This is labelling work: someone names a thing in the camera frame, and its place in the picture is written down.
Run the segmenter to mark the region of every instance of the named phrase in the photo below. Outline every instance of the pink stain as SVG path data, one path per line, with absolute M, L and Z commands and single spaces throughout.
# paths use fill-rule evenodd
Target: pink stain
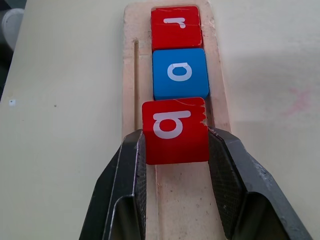
M 311 90 L 300 90 L 295 87 L 290 87 L 289 91 L 296 96 L 296 100 L 293 105 L 285 112 L 283 112 L 284 116 L 291 116 L 293 114 L 303 112 L 309 107 L 309 98 Z

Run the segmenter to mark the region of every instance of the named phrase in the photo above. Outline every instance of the wooden tray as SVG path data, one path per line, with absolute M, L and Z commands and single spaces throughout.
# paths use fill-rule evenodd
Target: wooden tray
M 210 95 L 207 124 L 230 131 L 214 16 L 206 0 L 159 0 L 124 10 L 122 136 L 142 128 L 142 104 L 153 101 L 151 9 L 197 6 Z M 222 240 L 207 162 L 147 166 L 147 240 Z

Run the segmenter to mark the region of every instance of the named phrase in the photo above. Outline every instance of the beige table surface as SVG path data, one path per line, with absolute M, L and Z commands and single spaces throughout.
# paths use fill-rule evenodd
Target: beige table surface
M 28 0 L 0 102 L 0 239 L 79 237 L 121 142 L 129 2 Z M 232 132 L 320 239 L 320 2 L 211 3 Z

